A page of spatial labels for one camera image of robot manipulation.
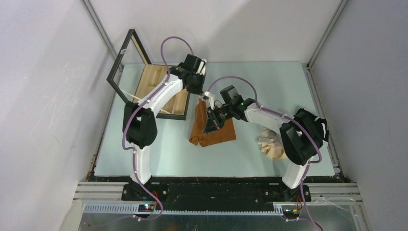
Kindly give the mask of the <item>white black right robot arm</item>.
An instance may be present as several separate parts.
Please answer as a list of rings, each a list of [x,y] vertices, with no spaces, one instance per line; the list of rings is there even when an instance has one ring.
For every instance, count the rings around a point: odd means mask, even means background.
[[[298,186],[314,156],[321,156],[320,148],[329,141],[326,119],[300,108],[293,116],[262,107],[255,99],[244,99],[233,85],[220,92],[223,104],[215,105],[215,96],[206,91],[201,98],[209,103],[204,132],[221,130],[232,118],[255,123],[275,133],[278,143],[290,162],[282,177],[280,196],[292,201],[299,195]]]

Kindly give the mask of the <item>orange-brown underwear with cream waistband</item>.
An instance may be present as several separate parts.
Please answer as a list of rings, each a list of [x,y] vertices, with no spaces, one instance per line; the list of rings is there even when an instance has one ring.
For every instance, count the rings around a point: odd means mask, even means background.
[[[222,142],[236,140],[235,127],[232,119],[227,120],[224,127],[220,130],[209,133],[204,133],[206,122],[206,104],[204,101],[199,99],[195,107],[194,123],[189,137],[189,142],[191,144],[207,147]]]

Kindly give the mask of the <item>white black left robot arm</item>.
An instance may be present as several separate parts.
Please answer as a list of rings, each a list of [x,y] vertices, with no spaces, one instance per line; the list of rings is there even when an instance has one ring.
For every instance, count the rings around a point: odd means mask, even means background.
[[[205,59],[188,54],[184,62],[176,66],[166,65],[163,80],[144,98],[126,103],[124,110],[122,147],[132,151],[132,173],[138,182],[133,193],[140,200],[151,197],[152,187],[146,182],[151,178],[150,146],[157,134],[156,117],[159,111],[179,92],[201,95],[206,71]]]

